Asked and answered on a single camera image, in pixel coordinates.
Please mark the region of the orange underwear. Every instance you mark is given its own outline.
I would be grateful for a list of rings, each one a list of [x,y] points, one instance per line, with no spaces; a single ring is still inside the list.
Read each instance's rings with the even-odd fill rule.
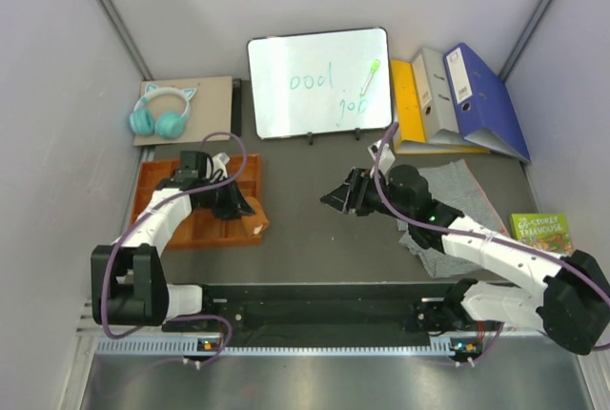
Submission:
[[[255,197],[247,196],[246,201],[253,209],[254,213],[241,217],[245,237],[249,240],[262,238],[264,232],[270,225],[270,221],[266,216],[261,203]]]

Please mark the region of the grey striped underwear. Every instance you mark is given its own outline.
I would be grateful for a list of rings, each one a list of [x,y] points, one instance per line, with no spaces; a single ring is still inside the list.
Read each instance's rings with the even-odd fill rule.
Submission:
[[[504,222],[463,159],[437,168],[422,168],[419,173],[427,179],[435,199],[461,210],[485,228],[509,236]],[[481,270],[468,260],[422,249],[407,232],[406,222],[398,220],[396,224],[403,232],[399,243],[420,260],[430,277],[458,277]]]

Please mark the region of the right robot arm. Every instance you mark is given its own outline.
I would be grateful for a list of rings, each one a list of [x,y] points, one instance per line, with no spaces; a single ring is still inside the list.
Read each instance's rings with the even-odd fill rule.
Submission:
[[[452,327],[495,321],[537,330],[577,355],[604,350],[609,281],[590,254],[546,252],[496,234],[434,198],[427,180],[410,165],[386,175],[353,169],[320,201],[345,215],[400,218],[421,248],[462,258],[507,280],[506,285],[468,278],[456,283],[442,308]]]

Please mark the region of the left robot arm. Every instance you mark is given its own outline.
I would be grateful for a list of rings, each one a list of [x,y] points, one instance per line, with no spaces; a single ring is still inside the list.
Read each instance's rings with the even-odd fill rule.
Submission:
[[[210,328],[214,305],[200,285],[167,282],[161,256],[174,234],[194,212],[217,220],[255,214],[229,173],[227,154],[183,151],[171,171],[145,193],[148,204],[124,235],[91,253],[92,316],[99,325],[160,326],[184,318],[195,330]]]

